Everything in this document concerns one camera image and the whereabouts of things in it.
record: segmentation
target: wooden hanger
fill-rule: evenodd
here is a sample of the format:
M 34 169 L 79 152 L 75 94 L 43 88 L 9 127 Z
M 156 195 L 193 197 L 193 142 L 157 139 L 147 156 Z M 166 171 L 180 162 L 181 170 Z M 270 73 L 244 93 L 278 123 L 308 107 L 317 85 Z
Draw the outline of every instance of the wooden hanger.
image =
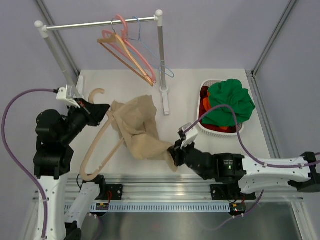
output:
M 121 30 L 121 39 L 123 40 L 123 42 L 125 43 L 127 48 L 130 49 L 130 52 L 135 53 L 137 55 L 137 57 L 143 62 L 146 69 L 151 73 L 151 76 L 149 74 L 148 74 L 148 76 L 151 78 L 152 82 L 154 84 L 157 83 L 156 73 L 155 73 L 154 68 L 150 65 L 150 63 L 145 59 L 145 57 L 129 41 L 129 31 L 128 31 L 128 24 L 127 24 L 126 20 L 124 19 L 123 16 L 121 16 L 119 14 L 117 14 L 115 16 L 115 19 L 120 20 L 123 25 L 123 29 Z
M 89 103 L 94 104 L 95 95 L 98 94 L 98 93 L 104 94 L 105 90 L 103 90 L 101 88 L 97 88 L 97 89 L 93 90 L 89 95 Z M 103 162 L 98 167 L 98 169 L 95 170 L 91 174 L 87 174 L 86 173 L 86 168 L 87 168 L 88 162 L 89 162 L 94 150 L 96 149 L 96 146 L 97 146 L 98 142 L 100 141 L 101 137 L 104 135 L 104 133 L 107 130 L 107 128 L 115 121 L 115 118 L 114 118 L 114 116 L 113 116 L 113 114 L 112 114 L 110 109 L 106 112 L 106 114 L 109 117 L 109 119 L 103 125 L 103 127 L 100 129 L 99 133 L 96 135 L 96 137 L 93 140 L 88 152 L 86 153 L 86 155 L 84 157 L 84 160 L 83 160 L 83 162 L 81 164 L 81 167 L 80 167 L 80 175 L 81 175 L 82 179 L 85 180 L 85 181 L 91 181 L 91 180 L 95 179 L 96 176 L 98 176 L 98 174 L 101 172 L 101 170 L 107 165 L 107 163 L 113 157 L 113 155 L 118 151 L 118 149 L 125 142 L 125 139 L 122 137 L 118 141 L 118 143 L 115 145 L 115 147 L 112 149 L 112 151 L 109 153 L 109 155 L 103 160 Z
M 102 34 L 109 35 L 109 37 L 99 38 L 97 42 L 102 45 L 108 52 L 110 52 L 113 56 L 115 56 L 119 61 L 121 61 L 124 65 L 126 65 L 130 70 L 132 70 L 135 74 L 137 74 L 140 78 L 145 80 L 148 84 L 150 84 L 152 87 L 154 86 L 154 82 L 149 77 L 147 72 L 141 67 L 141 65 L 138 63 L 138 61 L 134 58 L 134 56 L 131 54 L 131 52 L 128 50 L 125 42 L 122 40 L 122 38 L 111 31 L 104 30 Z M 137 72 L 135 69 L 133 69 L 129 64 L 127 64 L 124 60 L 122 60 L 116 53 L 114 53 L 110 48 L 108 48 L 104 43 L 109 44 L 114 49 L 116 49 L 120 54 L 122 54 L 125 58 L 127 58 L 130 62 L 132 62 L 138 70 L 141 72 Z

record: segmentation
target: metal rack pole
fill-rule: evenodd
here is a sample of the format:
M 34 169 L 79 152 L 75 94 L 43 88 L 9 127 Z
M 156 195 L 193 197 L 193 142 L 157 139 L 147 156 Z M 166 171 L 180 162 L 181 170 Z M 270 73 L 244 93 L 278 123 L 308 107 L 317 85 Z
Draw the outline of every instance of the metal rack pole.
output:
M 165 68 L 165 47 L 164 47 L 164 30 L 163 30 L 163 12 L 161 10 L 157 10 L 155 12 L 155 16 L 157 17 L 157 25 L 158 25 L 158 41 L 159 41 L 159 55 L 160 55 L 160 78 L 161 78 L 161 86 L 160 93 L 162 95 L 162 104 L 163 104 L 163 114 L 169 115 L 169 98 L 168 92 L 169 87 L 166 82 L 166 68 Z
M 142 22 L 151 22 L 156 21 L 156 17 L 142 17 L 138 18 L 139 21 Z M 136 18 L 126 19 L 125 22 L 127 24 L 138 23 Z M 111 26 L 111 25 L 119 25 L 122 24 L 120 20 L 113 21 L 101 21 L 101 22 L 91 22 L 91 23 L 79 23 L 79 24 L 69 24 L 69 25 L 54 25 L 54 26 L 44 26 L 44 31 L 57 31 L 57 30 L 66 30 L 66 29 L 79 29 L 79 28 L 91 28 L 91 27 L 101 27 L 101 26 Z
M 72 80 L 72 77 L 70 76 L 69 72 L 67 71 L 64 62 L 63 62 L 62 59 L 60 58 L 59 53 L 57 52 L 57 50 L 56 50 L 53 42 L 52 42 L 51 39 L 50 39 L 50 37 L 48 36 L 48 37 L 45 37 L 45 38 L 43 38 L 43 39 L 45 40 L 45 43 L 47 44 L 48 48 L 50 49 L 52 55 L 54 56 L 54 58 L 55 58 L 55 60 L 56 60 L 56 62 L 57 62 L 57 64 L 59 65 L 59 67 L 60 67 L 60 69 L 61 69 L 61 72 L 63 73 L 63 75 L 64 75 L 64 77 L 65 77 L 65 79 L 66 79 L 66 82 L 67 82 L 69 85 L 72 86 L 72 89 L 73 89 L 73 92 L 74 92 L 75 96 L 76 96 L 77 98 L 80 98 L 81 95 L 80 95 L 80 93 L 79 93 L 79 91 L 78 91 L 78 89 L 77 89 L 74 81 Z
M 50 14 L 50 12 L 48 11 L 48 8 L 44 2 L 44 0 L 33 0 L 35 5 L 37 6 L 40 14 L 42 15 L 44 21 L 46 22 L 46 24 L 48 25 L 55 25 L 55 22 Z M 60 48 L 61 53 L 63 54 L 64 58 L 67 60 L 67 62 L 69 63 L 70 67 L 72 68 L 72 71 L 74 73 L 74 75 L 76 77 L 79 77 L 80 71 L 75 63 L 75 61 L 73 60 L 69 50 L 66 47 L 66 44 L 64 42 L 64 40 L 62 39 L 60 33 L 58 31 L 53 32 L 52 36 L 57 44 L 57 46 Z

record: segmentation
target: beige hanger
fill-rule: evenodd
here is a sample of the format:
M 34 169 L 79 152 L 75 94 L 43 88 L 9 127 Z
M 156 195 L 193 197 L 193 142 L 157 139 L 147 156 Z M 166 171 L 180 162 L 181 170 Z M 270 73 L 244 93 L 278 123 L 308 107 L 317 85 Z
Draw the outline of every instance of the beige hanger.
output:
M 94 98 L 95 98 L 95 95 L 97 93 L 104 94 L 105 90 L 103 90 L 102 88 L 98 88 L 98 89 L 93 90 L 89 95 L 89 103 L 91 103 L 91 104 L 94 103 Z M 113 155 L 116 153 L 116 151 L 118 151 L 118 149 L 121 147 L 121 145 L 125 142 L 125 139 L 122 138 L 115 145 L 115 147 L 112 149 L 112 151 L 109 153 L 109 155 L 103 160 L 103 162 L 99 166 L 99 168 L 97 170 L 95 170 L 94 173 L 92 173 L 92 174 L 86 174 L 87 164 L 88 164 L 88 162 L 89 162 L 89 160 L 90 160 L 90 158 L 92 156 L 92 153 L 96 149 L 96 146 L 97 146 L 98 142 L 100 141 L 101 137 L 103 136 L 103 134 L 105 133 L 107 128 L 115 121 L 115 118 L 113 117 L 113 114 L 111 113 L 110 110 L 106 114 L 109 117 L 109 119 L 103 125 L 103 127 L 100 129 L 99 133 L 96 135 L 96 137 L 93 140 L 88 152 L 86 153 L 86 155 L 84 157 L 84 160 L 83 160 L 83 162 L 81 164 L 81 167 L 80 167 L 80 175 L 81 175 L 82 179 L 85 180 L 85 181 L 91 181 L 91 180 L 95 179 L 98 176 L 98 174 L 101 172 L 101 170 L 109 162 L 109 160 L 113 157 Z
M 128 63 L 126 63 L 124 60 L 121 59 L 117 54 L 115 54 L 110 48 L 108 48 L 103 43 L 100 43 L 102 47 L 104 47 L 109 53 L 111 53 L 114 57 L 116 57 L 120 62 L 122 62 L 124 65 L 126 65 L 131 71 L 133 71 L 135 74 L 137 74 L 140 78 L 145 80 L 145 77 L 142 76 L 139 72 L 137 72 L 132 66 L 130 66 Z
M 122 40 L 122 38 L 116 34 L 113 33 L 110 35 L 109 38 L 99 38 L 97 40 L 97 42 L 101 45 L 103 45 L 109 52 L 112 52 L 110 49 L 108 49 L 104 43 L 114 43 L 114 44 L 118 44 L 118 46 L 127 54 L 128 58 L 131 60 L 131 62 L 138 68 L 138 70 L 141 72 L 141 74 L 138 74 L 136 71 L 134 71 L 140 78 L 142 78 L 143 80 L 145 80 L 148 84 L 150 84 L 152 87 L 154 86 L 154 82 L 151 80 L 151 78 L 148 76 L 147 72 L 141 67 L 141 65 L 137 62 L 137 60 L 134 58 L 134 56 L 131 54 L 131 52 L 128 50 L 126 44 L 124 43 L 124 41 Z

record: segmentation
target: clothes hanger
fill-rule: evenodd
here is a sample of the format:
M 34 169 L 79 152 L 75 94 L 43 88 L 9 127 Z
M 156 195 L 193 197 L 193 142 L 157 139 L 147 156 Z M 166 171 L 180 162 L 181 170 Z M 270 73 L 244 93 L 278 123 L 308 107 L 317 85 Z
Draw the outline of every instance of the clothes hanger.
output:
M 152 66 L 150 66 L 148 61 L 141 55 L 141 53 L 139 53 L 135 48 L 132 48 L 133 46 L 130 43 L 128 43 L 128 40 L 126 37 L 126 36 L 128 36 L 128 26 L 127 26 L 126 21 L 123 19 L 123 17 L 117 15 L 115 18 L 118 20 L 121 20 L 122 23 L 124 24 L 124 29 L 121 30 L 121 34 L 123 37 L 121 38 L 119 35 L 116 34 L 116 31 L 113 29 L 113 25 L 112 25 L 112 21 L 111 21 L 111 26 L 112 26 L 114 33 L 111 31 L 108 31 L 108 30 L 102 31 L 103 38 L 98 39 L 97 42 L 100 45 L 102 45 L 113 56 L 115 56 L 119 61 L 121 61 L 124 65 L 126 65 L 130 70 L 132 70 L 135 74 L 137 74 L 140 78 L 145 80 L 147 83 L 149 83 L 153 87 L 154 83 L 157 82 L 155 70 L 152 68 Z M 107 46 L 105 46 L 104 43 L 109 44 L 111 47 L 113 47 L 115 50 L 117 50 L 121 55 L 123 55 L 126 59 L 128 59 L 130 62 L 132 62 L 141 73 L 137 72 L 131 66 L 129 66 L 117 54 L 115 54 L 111 49 L 109 49 Z M 129 48 L 132 48 L 132 50 L 138 55 L 138 57 L 144 63 L 146 68 L 151 72 L 151 77 L 147 74 L 147 72 L 141 67 L 141 65 L 138 63 L 138 61 L 134 58 L 134 56 L 128 50 L 127 46 Z
M 119 14 L 115 16 L 115 19 L 120 20 L 123 24 L 123 29 L 121 30 L 121 38 L 123 42 L 141 59 L 143 64 L 146 66 L 147 70 L 151 73 L 151 79 L 153 83 L 157 83 L 154 68 L 149 64 L 149 62 L 145 59 L 145 57 L 129 41 L 128 24 L 126 20 Z
M 103 90 L 102 88 L 97 88 L 97 89 L 93 90 L 89 95 L 89 103 L 94 104 L 95 95 L 98 94 L 98 93 L 99 94 L 104 94 L 105 90 Z M 86 155 L 84 157 L 84 160 L 83 160 L 83 162 L 81 164 L 81 167 L 80 167 L 80 175 L 81 175 L 82 179 L 85 180 L 85 181 L 91 181 L 91 180 L 95 179 L 96 176 L 98 176 L 98 174 L 101 172 L 101 170 L 107 165 L 107 163 L 113 157 L 113 155 L 118 151 L 118 149 L 125 142 L 124 138 L 120 139 L 118 141 L 118 143 L 115 145 L 115 147 L 111 150 L 109 155 L 103 160 L 103 162 L 101 163 L 99 168 L 97 170 L 95 170 L 91 174 L 87 174 L 86 173 L 86 168 L 87 168 L 88 162 L 89 162 L 89 160 L 90 160 L 90 158 L 92 156 L 92 153 L 96 149 L 96 146 L 97 146 L 98 142 L 100 141 L 101 137 L 104 135 L 104 133 L 107 130 L 107 128 L 115 121 L 115 118 L 114 118 L 114 116 L 113 116 L 113 114 L 112 114 L 110 109 L 106 112 L 106 115 L 109 117 L 109 119 L 103 125 L 103 127 L 100 129 L 100 131 L 98 132 L 98 134 L 94 138 L 94 140 L 93 140 L 88 152 L 86 153 Z
M 142 41 L 142 39 L 141 39 L 141 22 L 140 22 L 139 18 L 137 18 L 136 16 L 133 16 L 133 18 L 136 19 L 138 21 L 138 23 L 139 23 L 139 34 L 138 34 L 138 39 L 129 38 L 129 40 L 140 42 L 142 44 L 142 46 L 144 46 L 144 48 L 147 49 L 149 51 L 149 53 L 151 53 L 160 62 L 160 65 L 163 66 L 165 69 L 167 69 L 171 74 L 166 73 L 166 71 L 162 71 L 161 68 L 159 69 L 160 72 L 164 73 L 165 75 L 167 75 L 170 78 L 174 78 L 175 77 L 174 72 L 170 68 L 168 68 L 167 66 L 163 65 L 161 59 L 157 55 L 155 55 L 151 51 L 151 49 Z M 152 65 L 152 64 L 150 64 L 150 65 L 154 69 L 158 69 L 157 66 Z

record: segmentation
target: clothes rack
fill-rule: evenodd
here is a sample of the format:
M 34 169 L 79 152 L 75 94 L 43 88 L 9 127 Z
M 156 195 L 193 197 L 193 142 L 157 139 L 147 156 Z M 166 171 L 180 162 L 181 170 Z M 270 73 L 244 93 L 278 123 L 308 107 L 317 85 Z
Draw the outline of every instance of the clothes rack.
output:
M 169 87 L 166 83 L 166 68 L 165 68 L 165 48 L 164 48 L 164 33 L 163 33 L 163 11 L 157 10 L 155 15 L 151 17 L 142 17 L 142 18 L 131 18 L 125 20 L 128 24 L 138 23 L 138 22 L 157 22 L 158 29 L 158 41 L 159 41 L 159 55 L 161 60 L 160 67 L 160 93 L 162 94 L 162 103 L 163 103 L 163 113 L 164 115 L 170 114 L 169 109 L 169 99 L 168 92 Z M 78 23 L 78 24 L 67 24 L 67 25 L 44 25 L 42 21 L 36 21 L 34 23 L 35 27 L 39 30 L 42 38 L 45 40 L 48 48 L 50 49 L 52 55 L 54 56 L 57 64 L 59 65 L 68 85 L 71 86 L 73 92 L 77 98 L 81 97 L 71 75 L 66 69 L 64 62 L 62 61 L 56 47 L 50 39 L 49 32 L 52 31 L 60 31 L 60 30 L 68 30 L 68 29 L 78 29 L 78 28 L 91 28 L 91 27 L 101 27 L 101 26 L 111 26 L 111 25 L 119 25 L 122 24 L 120 20 L 111 20 L 111 21 L 102 21 L 102 22 L 91 22 L 91 23 Z

